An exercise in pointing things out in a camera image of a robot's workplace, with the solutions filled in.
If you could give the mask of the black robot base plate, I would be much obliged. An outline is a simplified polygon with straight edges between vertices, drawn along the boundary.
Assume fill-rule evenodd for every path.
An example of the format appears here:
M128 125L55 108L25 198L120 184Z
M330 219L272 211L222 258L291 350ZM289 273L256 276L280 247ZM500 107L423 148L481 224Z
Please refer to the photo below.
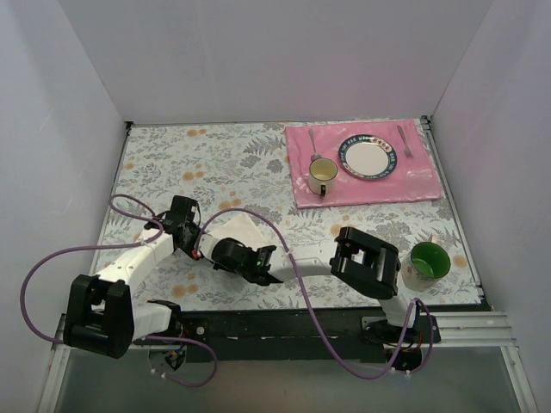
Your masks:
M383 311L370 307L316 309L327 340L341 358L384 363L401 327L388 324ZM176 337L208 345L219 361L330 360L308 311L184 311L176 322L146 344L172 345Z

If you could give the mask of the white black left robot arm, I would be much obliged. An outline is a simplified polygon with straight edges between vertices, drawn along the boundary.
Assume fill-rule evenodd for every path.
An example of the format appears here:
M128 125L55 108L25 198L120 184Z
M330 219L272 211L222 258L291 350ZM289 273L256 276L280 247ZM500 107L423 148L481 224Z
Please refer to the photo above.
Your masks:
M183 333L180 306L158 299L134 304L133 294L175 250L192 252L200 216L196 200L176 195L169 210L144 225L134 247L96 274L79 275L71 284L63 343L118 359L147 336L177 342Z

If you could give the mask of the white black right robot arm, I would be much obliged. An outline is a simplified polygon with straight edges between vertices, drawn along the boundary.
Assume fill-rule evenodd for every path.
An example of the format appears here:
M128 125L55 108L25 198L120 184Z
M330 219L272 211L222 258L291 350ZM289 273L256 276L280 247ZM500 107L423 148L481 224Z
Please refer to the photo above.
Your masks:
M237 274L262 287L296 277L332 275L363 296L379 301L391 335L409 342L421 323L398 291L401 263L397 248L363 231L344 227L333 241L295 249L266 245L248 246L233 237L201 238L199 251L216 269Z

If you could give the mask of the silver spoon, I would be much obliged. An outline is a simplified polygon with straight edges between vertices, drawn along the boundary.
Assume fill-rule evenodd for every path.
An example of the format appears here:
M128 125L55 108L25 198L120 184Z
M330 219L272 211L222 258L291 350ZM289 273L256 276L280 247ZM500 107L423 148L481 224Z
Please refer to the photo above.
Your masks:
M309 135L309 138L311 140L312 147L313 147L313 154L311 155L311 161L314 162L314 161L320 159L321 155L319 154L319 152L317 150L316 142L315 142L315 133L314 133L314 130L312 128L310 128L308 130L308 135Z

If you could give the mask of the white cloth napkin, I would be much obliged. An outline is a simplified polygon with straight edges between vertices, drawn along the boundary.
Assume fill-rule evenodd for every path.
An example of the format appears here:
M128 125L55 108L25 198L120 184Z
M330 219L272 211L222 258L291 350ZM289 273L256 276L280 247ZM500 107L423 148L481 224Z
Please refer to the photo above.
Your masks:
M211 259L214 246L224 238L235 239L245 247L251 247L254 250L268 244L253 220L247 214L240 213L226 223L216 225L213 230L207 230L207 233L202 235L198 247L201 256Z

